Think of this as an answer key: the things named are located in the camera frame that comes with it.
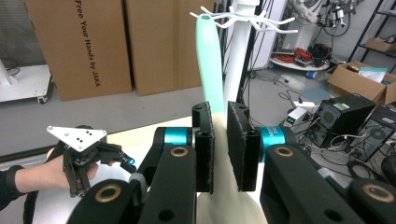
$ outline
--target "power supply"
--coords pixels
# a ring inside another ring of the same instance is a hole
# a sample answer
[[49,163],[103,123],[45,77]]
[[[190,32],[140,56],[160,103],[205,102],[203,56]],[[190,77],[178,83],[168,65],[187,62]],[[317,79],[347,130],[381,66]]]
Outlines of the power supply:
[[313,118],[315,124],[305,135],[318,147],[329,147],[334,137],[357,133],[374,107],[374,102],[357,93],[324,100]]
[[379,106],[359,129],[359,136],[346,148],[346,152],[360,161],[368,161],[396,132],[396,109]]
[[293,126],[301,124],[304,120],[305,114],[305,109],[301,107],[295,108],[288,114],[288,117],[283,122],[283,126],[291,128]]

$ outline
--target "wheel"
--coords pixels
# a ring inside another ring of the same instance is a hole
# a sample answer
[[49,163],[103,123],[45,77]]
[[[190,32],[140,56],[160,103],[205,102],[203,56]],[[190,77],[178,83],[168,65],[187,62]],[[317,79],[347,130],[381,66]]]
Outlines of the wheel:
[[47,100],[48,100],[47,96],[37,97],[37,101],[41,105],[45,104],[47,102]]

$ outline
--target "white tabletop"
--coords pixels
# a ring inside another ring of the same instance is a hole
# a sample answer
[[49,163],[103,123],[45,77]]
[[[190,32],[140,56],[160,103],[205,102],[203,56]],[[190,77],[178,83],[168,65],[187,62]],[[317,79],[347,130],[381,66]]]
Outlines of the white tabletop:
[[[227,133],[223,115],[213,116],[216,135],[214,194],[201,193],[197,199],[197,223],[267,223],[260,206],[263,164],[259,167],[257,190],[238,192],[233,168],[228,156]],[[191,117],[175,119],[147,127],[114,133],[107,137],[108,143],[118,144],[140,165],[151,146],[157,127],[190,127]],[[111,167],[100,164],[91,185],[109,178],[128,181],[130,174],[119,164]],[[61,189],[40,191],[35,206],[34,223],[65,223],[79,198],[70,198],[69,192]]]
[[312,65],[307,65],[306,67],[301,67],[301,66],[299,66],[297,64],[294,64],[294,63],[282,63],[282,62],[274,60],[274,59],[271,59],[271,62],[275,63],[277,65],[283,66],[283,67],[291,68],[291,69],[294,69],[294,70],[307,71],[307,72],[308,71],[313,71],[313,72],[322,71],[322,70],[325,70],[325,69],[327,69],[329,67],[328,64],[323,64],[321,67],[315,67],[315,66],[312,66]]

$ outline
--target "screw hole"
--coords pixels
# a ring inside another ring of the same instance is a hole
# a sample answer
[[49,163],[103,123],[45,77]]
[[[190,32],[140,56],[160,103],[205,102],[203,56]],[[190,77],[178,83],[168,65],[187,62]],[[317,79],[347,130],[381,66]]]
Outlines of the screw hole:
[[189,151],[184,147],[176,147],[171,150],[174,157],[184,157]]
[[209,135],[209,133],[207,133],[207,132],[203,132],[203,133],[200,133],[200,135],[201,135],[201,136],[208,136],[208,135]]
[[325,210],[324,215],[326,215],[326,217],[328,217],[332,221],[336,221],[336,222],[343,221],[343,217],[341,217],[340,214],[338,214],[336,211],[333,211],[333,210],[329,210],[329,209]]
[[256,134],[256,132],[254,132],[254,131],[247,132],[247,135],[254,135],[254,134]]
[[204,16],[202,17],[202,19],[203,19],[203,20],[210,20],[210,17],[209,17],[209,16],[206,16],[206,15],[204,15]]
[[163,209],[160,214],[158,214],[158,218],[160,221],[166,222],[170,221],[175,217],[175,213],[170,209]]
[[275,149],[275,152],[279,156],[283,156],[283,157],[290,157],[293,155],[293,151],[291,149],[285,148],[285,147],[278,147]]

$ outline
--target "sleeve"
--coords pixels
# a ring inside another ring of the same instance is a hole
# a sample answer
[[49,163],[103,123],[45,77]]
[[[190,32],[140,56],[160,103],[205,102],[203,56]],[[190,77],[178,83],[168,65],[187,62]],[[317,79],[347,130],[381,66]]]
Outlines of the sleeve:
[[6,175],[7,172],[0,171],[0,211],[12,201],[6,190]]

